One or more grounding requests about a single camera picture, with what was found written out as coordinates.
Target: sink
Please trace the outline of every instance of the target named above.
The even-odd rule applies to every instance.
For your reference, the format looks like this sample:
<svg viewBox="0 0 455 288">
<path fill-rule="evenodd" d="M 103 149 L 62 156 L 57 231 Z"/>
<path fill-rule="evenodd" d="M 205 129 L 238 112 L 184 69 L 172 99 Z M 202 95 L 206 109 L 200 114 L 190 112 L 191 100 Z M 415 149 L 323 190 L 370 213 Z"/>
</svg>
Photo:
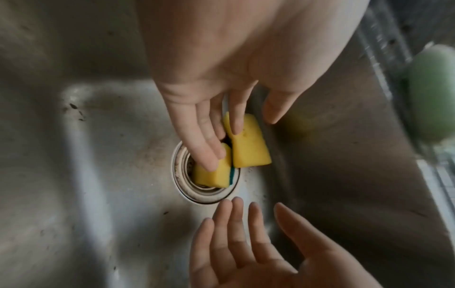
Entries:
<svg viewBox="0 0 455 288">
<path fill-rule="evenodd" d="M 192 236 L 216 204 L 173 177 L 180 140 L 149 78 L 130 1 L 0 3 L 0 287 L 188 287 Z M 261 119 L 267 90 L 248 111 Z M 453 287 L 454 252 L 416 156 L 354 36 L 276 125 L 273 163 L 226 196 L 283 202 L 385 287 Z"/>
</svg>

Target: sink drain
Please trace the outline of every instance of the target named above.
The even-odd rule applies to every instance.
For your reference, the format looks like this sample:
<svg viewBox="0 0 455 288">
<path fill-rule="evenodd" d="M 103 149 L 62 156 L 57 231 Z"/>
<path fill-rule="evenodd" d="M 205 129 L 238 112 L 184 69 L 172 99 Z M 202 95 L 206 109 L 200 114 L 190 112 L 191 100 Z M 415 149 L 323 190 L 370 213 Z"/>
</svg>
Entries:
<svg viewBox="0 0 455 288">
<path fill-rule="evenodd" d="M 240 176 L 240 169 L 234 171 L 232 185 L 228 188 L 205 187 L 194 184 L 191 179 L 195 162 L 187 148 L 180 142 L 172 156 L 172 176 L 179 191 L 189 200 L 199 204 L 213 204 L 228 197 L 235 189 Z"/>
</svg>

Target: skin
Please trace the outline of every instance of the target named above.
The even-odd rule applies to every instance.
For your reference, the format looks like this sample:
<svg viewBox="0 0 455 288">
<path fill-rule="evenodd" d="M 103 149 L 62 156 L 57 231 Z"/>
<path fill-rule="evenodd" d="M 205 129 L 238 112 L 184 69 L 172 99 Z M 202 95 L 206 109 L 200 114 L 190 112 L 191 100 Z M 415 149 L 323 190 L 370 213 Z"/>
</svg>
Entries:
<svg viewBox="0 0 455 288">
<path fill-rule="evenodd" d="M 332 65 L 368 0 L 137 0 L 150 71 L 192 157 L 214 171 L 226 154 L 221 102 L 243 129 L 258 82 L 276 123 Z"/>
<path fill-rule="evenodd" d="M 219 203 L 194 235 L 190 254 L 193 288 L 381 288 L 362 265 L 302 216 L 278 203 L 275 219 L 305 257 L 299 270 L 271 244 L 261 209 L 251 203 L 246 242 L 243 200 Z"/>
</svg>

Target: human hand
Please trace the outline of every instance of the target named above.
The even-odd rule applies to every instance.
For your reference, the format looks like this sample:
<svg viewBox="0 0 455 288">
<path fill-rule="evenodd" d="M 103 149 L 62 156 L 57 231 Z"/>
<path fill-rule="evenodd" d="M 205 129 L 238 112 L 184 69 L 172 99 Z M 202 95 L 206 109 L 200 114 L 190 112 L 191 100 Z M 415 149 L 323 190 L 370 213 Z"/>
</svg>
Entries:
<svg viewBox="0 0 455 288">
<path fill-rule="evenodd" d="M 192 157 L 214 171 L 225 156 L 222 99 L 243 129 L 259 81 L 264 120 L 276 123 L 327 71 L 368 0 L 137 0 L 152 77 Z"/>
<path fill-rule="evenodd" d="M 251 203 L 248 227 L 243 227 L 243 200 L 219 203 L 194 235 L 190 254 L 192 288 L 381 288 L 381 285 L 341 246 L 302 216 L 281 203 L 275 205 L 281 230 L 305 257 L 299 271 L 271 244 L 261 209 Z"/>
</svg>

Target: drain hole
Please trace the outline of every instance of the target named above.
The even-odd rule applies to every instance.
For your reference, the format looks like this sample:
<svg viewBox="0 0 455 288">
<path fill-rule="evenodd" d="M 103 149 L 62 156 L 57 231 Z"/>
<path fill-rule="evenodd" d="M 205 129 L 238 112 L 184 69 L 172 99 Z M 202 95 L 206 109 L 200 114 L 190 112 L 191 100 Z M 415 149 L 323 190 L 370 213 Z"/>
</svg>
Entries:
<svg viewBox="0 0 455 288">
<path fill-rule="evenodd" d="M 229 196 L 238 183 L 240 169 L 234 172 L 233 183 L 228 188 L 206 187 L 195 184 L 192 172 L 195 162 L 187 148 L 180 142 L 172 157 L 172 173 L 179 191 L 188 199 L 199 204 L 213 204 Z"/>
</svg>

